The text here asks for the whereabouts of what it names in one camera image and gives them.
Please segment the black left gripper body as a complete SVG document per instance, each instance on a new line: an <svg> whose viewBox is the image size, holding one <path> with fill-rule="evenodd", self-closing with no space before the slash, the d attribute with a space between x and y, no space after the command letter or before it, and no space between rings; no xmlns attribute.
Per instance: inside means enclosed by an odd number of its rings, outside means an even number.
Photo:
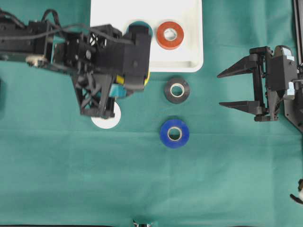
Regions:
<svg viewBox="0 0 303 227"><path fill-rule="evenodd" d="M62 74L101 74L111 72L98 66L98 57L110 41L96 33L62 33L53 37L51 71Z"/></svg>

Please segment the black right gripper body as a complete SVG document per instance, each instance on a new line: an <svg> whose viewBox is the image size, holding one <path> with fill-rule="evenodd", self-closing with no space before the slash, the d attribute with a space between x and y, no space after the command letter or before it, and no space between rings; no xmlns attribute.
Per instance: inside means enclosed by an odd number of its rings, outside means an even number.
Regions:
<svg viewBox="0 0 303 227"><path fill-rule="evenodd" d="M273 74L272 74L272 58L274 51L268 46L252 48L250 54L256 54L259 57L257 63L258 72L262 78L265 79L266 98L267 98L267 115L256 115L254 120L256 122L268 122L278 120L278 113L280 111L280 104L283 96L272 89L273 86Z"/></svg>

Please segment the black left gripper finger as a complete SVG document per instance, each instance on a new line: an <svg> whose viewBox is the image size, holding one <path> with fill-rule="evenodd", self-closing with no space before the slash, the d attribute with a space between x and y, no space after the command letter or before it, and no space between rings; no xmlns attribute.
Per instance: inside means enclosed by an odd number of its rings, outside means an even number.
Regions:
<svg viewBox="0 0 303 227"><path fill-rule="evenodd" d="M122 32L111 24L88 28L88 44L92 47L106 47L109 44L123 44Z"/></svg>
<svg viewBox="0 0 303 227"><path fill-rule="evenodd" d="M115 117L115 100L127 95L124 86L115 83L114 77L108 74L77 74L72 76L72 83L80 114L89 117Z"/></svg>

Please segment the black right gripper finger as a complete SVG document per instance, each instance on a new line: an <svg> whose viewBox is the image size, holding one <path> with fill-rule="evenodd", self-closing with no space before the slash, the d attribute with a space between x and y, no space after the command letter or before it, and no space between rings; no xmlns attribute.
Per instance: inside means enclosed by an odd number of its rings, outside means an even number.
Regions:
<svg viewBox="0 0 303 227"><path fill-rule="evenodd" d="M253 115L267 115L267 109L261 105L260 101L220 102L219 105Z"/></svg>
<svg viewBox="0 0 303 227"><path fill-rule="evenodd" d="M224 78L235 75L250 74L257 67L257 56L249 55L222 71L217 78Z"/></svg>

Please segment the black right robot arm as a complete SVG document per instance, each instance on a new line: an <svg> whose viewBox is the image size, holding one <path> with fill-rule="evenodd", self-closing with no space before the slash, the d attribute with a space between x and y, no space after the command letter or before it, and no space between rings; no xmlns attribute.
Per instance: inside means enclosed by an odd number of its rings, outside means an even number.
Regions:
<svg viewBox="0 0 303 227"><path fill-rule="evenodd" d="M287 120L303 130L303 66L297 64L289 47L252 48L218 78L243 74L252 74L254 100L220 102L221 106L252 114L256 122L277 121L283 106Z"/></svg>

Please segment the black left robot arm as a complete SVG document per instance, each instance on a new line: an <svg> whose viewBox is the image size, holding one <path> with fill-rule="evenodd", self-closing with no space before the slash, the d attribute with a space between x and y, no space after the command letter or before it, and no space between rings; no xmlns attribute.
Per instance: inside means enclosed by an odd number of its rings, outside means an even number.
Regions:
<svg viewBox="0 0 303 227"><path fill-rule="evenodd" d="M1 60L69 75L82 115L113 118L115 99L109 93L117 75L124 72L122 33L109 24L73 32L60 25L55 10L46 14L52 14L54 21L42 17L24 24L1 11Z"/></svg>

